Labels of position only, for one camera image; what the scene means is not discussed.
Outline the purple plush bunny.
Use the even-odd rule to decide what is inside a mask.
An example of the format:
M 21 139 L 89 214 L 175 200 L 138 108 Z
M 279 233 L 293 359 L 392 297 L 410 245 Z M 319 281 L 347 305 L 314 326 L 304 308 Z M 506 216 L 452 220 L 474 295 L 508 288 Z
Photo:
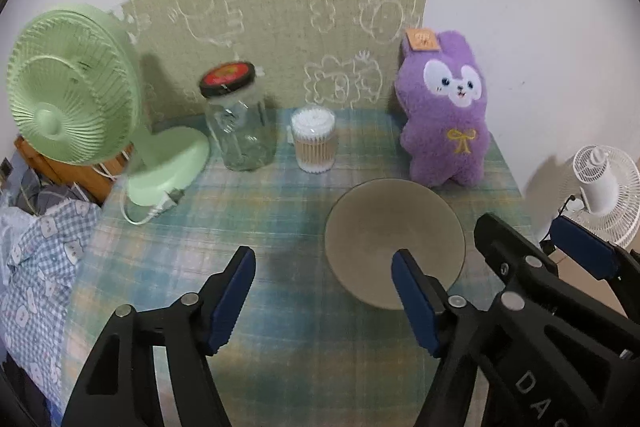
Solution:
M 465 36 L 407 29 L 395 93 L 407 117 L 400 145 L 411 180 L 428 187 L 480 183 L 490 143 L 487 88 Z

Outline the ceramic bowl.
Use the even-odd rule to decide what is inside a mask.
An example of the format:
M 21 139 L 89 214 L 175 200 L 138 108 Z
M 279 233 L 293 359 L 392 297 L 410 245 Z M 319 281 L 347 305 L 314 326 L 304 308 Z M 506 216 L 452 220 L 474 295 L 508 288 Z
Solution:
M 401 249 L 446 289 L 462 271 L 461 223 L 429 188 L 401 179 L 371 180 L 332 207 L 324 252 L 336 279 L 358 300 L 383 310 L 402 308 L 392 281 L 392 258 Z

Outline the plaid tablecloth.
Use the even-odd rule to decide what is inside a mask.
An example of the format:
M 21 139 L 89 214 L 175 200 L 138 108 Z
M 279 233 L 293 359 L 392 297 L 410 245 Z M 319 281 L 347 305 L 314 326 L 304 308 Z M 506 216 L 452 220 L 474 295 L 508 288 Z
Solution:
M 402 121 L 382 110 L 337 116 L 333 168 L 300 170 L 286 139 L 287 110 L 270 116 L 273 161 L 233 172 L 218 156 L 179 204 L 143 221 L 122 210 L 121 185 L 104 202 L 79 265 L 62 344 L 61 395 L 68 398 L 116 307 L 168 306 L 201 288 L 241 246 L 257 258 L 254 283 L 230 341 L 210 360 L 235 426 L 410 426 L 437 363 L 400 311 L 373 308 L 334 277 L 323 251 L 326 217 L 351 187 L 404 179 Z

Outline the green desk fan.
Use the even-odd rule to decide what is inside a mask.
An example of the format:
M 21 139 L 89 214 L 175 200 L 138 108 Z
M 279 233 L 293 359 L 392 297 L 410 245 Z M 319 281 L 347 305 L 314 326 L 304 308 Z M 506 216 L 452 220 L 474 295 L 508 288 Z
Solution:
M 177 206 L 207 164 L 200 130 L 152 131 L 137 52 L 95 6 L 59 5 L 31 20 L 9 56 L 6 93 L 18 131 L 47 158 L 89 167 L 131 146 L 120 205 L 146 209 L 143 223 Z

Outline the blue checkered blanket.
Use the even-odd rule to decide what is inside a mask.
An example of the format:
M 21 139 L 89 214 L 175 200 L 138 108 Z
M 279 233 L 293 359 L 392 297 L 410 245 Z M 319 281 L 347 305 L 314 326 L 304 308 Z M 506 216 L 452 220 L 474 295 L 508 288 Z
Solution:
M 1 199 L 1 343 L 48 401 L 62 400 L 70 296 L 101 207 L 27 169 Z

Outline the glass jar black lid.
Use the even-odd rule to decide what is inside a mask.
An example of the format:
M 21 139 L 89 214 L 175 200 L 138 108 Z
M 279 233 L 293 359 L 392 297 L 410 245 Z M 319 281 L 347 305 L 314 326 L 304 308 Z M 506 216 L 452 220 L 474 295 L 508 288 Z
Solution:
M 204 74 L 198 87 L 224 165 L 232 171 L 255 171 L 270 164 L 276 136 L 254 65 L 220 64 Z

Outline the green cartoon mat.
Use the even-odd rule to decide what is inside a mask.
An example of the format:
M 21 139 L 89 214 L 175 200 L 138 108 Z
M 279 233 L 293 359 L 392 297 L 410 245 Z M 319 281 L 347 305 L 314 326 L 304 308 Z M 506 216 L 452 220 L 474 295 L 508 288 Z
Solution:
M 253 64 L 271 107 L 389 109 L 405 31 L 426 0 L 127 0 L 113 9 L 136 48 L 146 110 L 161 122 L 203 112 L 220 64 Z

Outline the wooden bed headboard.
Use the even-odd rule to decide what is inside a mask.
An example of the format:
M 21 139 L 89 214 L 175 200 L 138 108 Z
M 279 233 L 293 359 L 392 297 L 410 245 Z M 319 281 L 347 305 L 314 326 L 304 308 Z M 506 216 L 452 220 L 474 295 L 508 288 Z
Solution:
M 129 145 L 122 153 L 101 162 L 101 164 L 75 166 L 63 164 L 41 155 L 21 135 L 14 140 L 14 145 L 17 152 L 26 161 L 27 166 L 34 169 L 35 172 L 43 174 L 58 185 L 76 183 L 100 204 L 110 195 L 115 179 L 124 172 L 131 153 L 134 151 L 134 148 Z

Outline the cotton swab container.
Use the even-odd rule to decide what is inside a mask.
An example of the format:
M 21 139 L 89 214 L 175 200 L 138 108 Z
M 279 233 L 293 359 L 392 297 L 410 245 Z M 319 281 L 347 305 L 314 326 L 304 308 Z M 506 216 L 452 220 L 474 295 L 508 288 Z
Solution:
M 337 150 L 336 117 L 331 109 L 308 105 L 291 117 L 297 165 L 308 173 L 330 170 Z

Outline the white standing fan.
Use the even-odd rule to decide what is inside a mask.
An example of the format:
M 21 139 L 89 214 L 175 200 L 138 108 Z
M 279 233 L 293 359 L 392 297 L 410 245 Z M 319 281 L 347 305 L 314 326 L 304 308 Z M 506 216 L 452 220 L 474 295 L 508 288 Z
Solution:
M 605 242 L 626 248 L 639 231 L 639 169 L 619 148 L 589 144 L 563 166 L 558 210 Z

